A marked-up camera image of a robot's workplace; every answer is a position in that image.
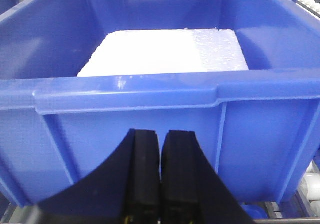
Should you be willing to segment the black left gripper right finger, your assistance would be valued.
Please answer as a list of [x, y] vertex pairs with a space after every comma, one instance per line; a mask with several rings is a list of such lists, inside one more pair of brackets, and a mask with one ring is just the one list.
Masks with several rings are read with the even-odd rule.
[[195, 132], [169, 131], [162, 150], [162, 223], [254, 223], [211, 166]]

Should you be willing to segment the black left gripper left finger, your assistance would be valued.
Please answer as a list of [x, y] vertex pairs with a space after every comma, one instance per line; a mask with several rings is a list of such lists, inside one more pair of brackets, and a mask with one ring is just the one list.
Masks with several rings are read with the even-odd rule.
[[157, 223], [160, 152], [155, 131], [130, 129], [114, 152], [67, 189], [39, 202], [28, 223]]

